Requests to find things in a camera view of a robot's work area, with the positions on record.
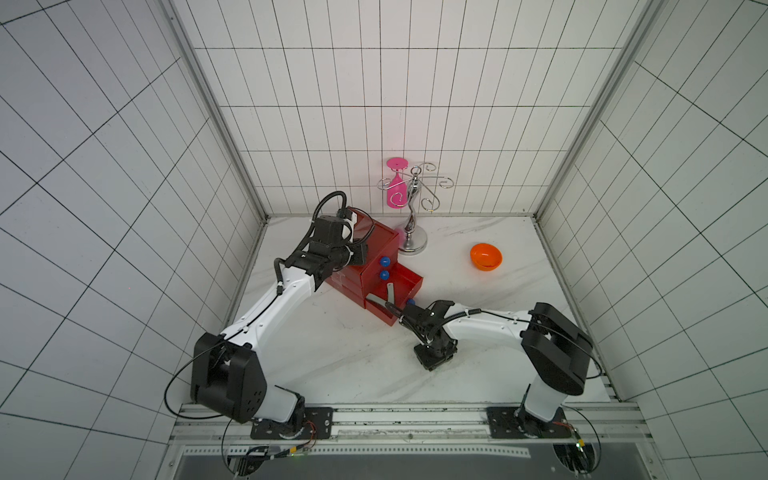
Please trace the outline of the red bottom drawer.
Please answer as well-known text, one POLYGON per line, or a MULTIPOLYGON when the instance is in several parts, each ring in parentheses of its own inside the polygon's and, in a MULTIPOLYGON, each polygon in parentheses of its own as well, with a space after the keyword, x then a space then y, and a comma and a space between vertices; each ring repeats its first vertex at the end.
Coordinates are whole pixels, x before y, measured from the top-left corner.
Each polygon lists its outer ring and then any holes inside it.
MULTIPOLYGON (((378 283, 374 285, 369 293, 377 295, 387 301, 386 285, 388 282, 392 282, 395 288, 395 306, 399 309, 403 309, 406 306, 406 301, 408 299, 415 299, 416 294, 423 284, 423 277, 400 264, 394 265, 388 272, 390 273, 390 278, 387 281, 382 281, 377 277, 376 280, 378 283)), ((370 303, 366 298, 364 299, 364 308, 389 326, 392 326, 397 322, 397 317, 386 307, 370 303)))

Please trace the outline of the red plastic drawer cabinet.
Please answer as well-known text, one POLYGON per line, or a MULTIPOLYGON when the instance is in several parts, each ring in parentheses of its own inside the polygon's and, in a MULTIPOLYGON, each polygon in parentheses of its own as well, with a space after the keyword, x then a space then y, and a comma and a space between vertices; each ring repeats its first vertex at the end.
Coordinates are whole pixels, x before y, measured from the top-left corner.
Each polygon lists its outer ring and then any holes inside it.
POLYGON ((402 268, 398 265, 400 235, 387 225, 359 214, 353 239, 361 239, 371 227, 373 231, 366 241, 363 263, 353 261, 352 265, 333 273, 326 283, 363 309, 367 308, 369 293, 387 300, 387 285, 392 283, 395 303, 402 306, 407 298, 407 288, 401 282, 402 268))

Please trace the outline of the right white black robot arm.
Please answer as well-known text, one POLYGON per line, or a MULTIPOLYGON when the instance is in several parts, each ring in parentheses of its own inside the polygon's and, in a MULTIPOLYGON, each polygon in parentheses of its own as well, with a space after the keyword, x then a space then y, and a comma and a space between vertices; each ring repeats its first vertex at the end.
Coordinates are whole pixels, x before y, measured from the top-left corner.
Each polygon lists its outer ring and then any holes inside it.
POLYGON ((597 366, 593 341, 554 306, 538 302, 528 311, 499 312, 437 300, 426 308, 387 306, 419 341, 414 348, 422 366, 432 371, 451 360, 462 340, 512 346, 522 351, 536 376, 515 412, 521 428, 551 424, 569 396, 583 394, 597 366))

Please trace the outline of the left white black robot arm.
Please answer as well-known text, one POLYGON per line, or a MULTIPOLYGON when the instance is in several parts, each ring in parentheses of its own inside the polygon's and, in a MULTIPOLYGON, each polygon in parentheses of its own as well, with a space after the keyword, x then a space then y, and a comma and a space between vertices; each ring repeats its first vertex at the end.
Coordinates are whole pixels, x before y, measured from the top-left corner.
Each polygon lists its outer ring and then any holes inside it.
POLYGON ((273 262, 275 284, 239 320, 220 334, 196 342, 190 397, 238 423, 272 421, 299 430, 304 397, 270 383, 259 353, 285 320, 333 273, 366 263, 375 221, 359 209, 312 218, 287 258, 273 262))

